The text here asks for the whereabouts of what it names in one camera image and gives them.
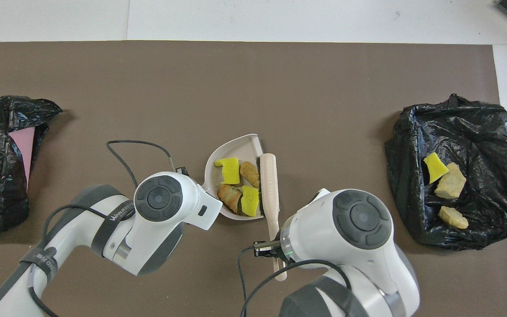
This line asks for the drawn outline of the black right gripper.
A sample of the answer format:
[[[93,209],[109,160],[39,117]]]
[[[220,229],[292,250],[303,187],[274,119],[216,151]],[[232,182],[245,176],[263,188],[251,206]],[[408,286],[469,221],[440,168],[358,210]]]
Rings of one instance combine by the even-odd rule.
[[[254,257],[275,258],[276,242],[275,241],[254,241],[253,243]]]

